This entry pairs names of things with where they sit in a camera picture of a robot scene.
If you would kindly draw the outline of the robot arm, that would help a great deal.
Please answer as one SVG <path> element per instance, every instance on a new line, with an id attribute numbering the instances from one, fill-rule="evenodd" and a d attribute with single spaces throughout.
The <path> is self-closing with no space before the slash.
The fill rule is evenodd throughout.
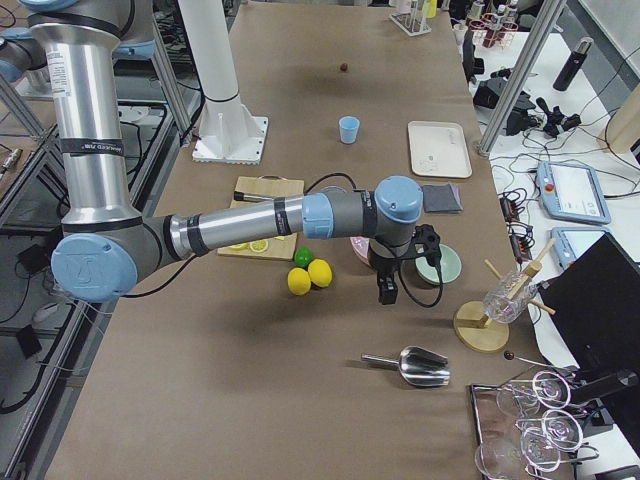
<path id="1" fill-rule="evenodd" d="M 47 66 L 46 53 L 29 28 L 13 27 L 1 32 L 1 76 L 9 83 L 25 72 Z"/>
<path id="2" fill-rule="evenodd" d="M 147 1 L 30 1 L 29 29 L 43 47 L 56 111 L 70 208 L 51 257 L 58 285 L 75 298 L 107 302 L 173 262 L 220 247 L 287 236 L 362 236 L 379 300 L 392 304 L 405 262 L 441 261 L 440 239 L 420 223 L 423 190 L 391 176 L 372 190 L 276 197 L 189 217 L 146 218 L 130 200 L 112 57 L 153 32 Z"/>

